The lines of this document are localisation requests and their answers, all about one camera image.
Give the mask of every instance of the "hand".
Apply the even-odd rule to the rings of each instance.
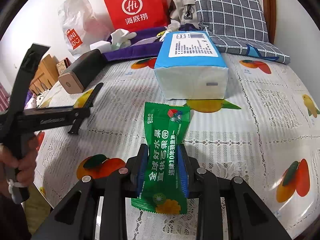
[[[12,156],[10,150],[4,145],[0,144],[0,193],[8,198],[11,198],[8,192],[8,183],[4,175],[4,164],[12,167],[18,168],[20,172],[17,174],[17,181],[23,186],[27,187],[32,184],[35,175],[36,168],[36,158],[38,152],[36,147],[38,146],[38,139],[34,136],[28,141],[28,153],[26,156],[17,160]]]

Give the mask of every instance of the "silver screw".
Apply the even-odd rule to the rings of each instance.
[[[233,180],[235,181],[235,183],[237,184],[241,184],[243,182],[243,179],[240,177],[234,177]]]
[[[91,177],[89,175],[85,175],[82,177],[82,182],[89,182],[91,180]]]
[[[205,168],[198,168],[197,169],[197,172],[199,173],[199,174],[205,174],[206,172],[207,172],[207,170],[205,169]]]
[[[128,171],[129,171],[129,170],[128,170],[126,167],[119,169],[119,173],[120,173],[120,174],[127,174]]]

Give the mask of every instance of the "blue tissue package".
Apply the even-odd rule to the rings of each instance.
[[[228,67],[201,31],[168,33],[155,74],[166,99],[222,99],[228,82]]]

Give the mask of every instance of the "pink curtain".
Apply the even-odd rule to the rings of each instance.
[[[9,106],[9,94],[5,91],[4,87],[0,83],[0,112],[6,110]]]

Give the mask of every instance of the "white wall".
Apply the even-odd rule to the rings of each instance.
[[[58,21],[58,7],[65,0],[29,0],[16,15],[0,41],[0,82],[6,77],[6,90],[11,91],[20,63],[32,43],[51,46],[48,53],[58,61],[68,57],[73,62]],[[89,0],[93,11],[113,29],[103,0]]]
[[[275,45],[291,57],[289,64],[320,106],[320,31],[297,0],[276,0]]]

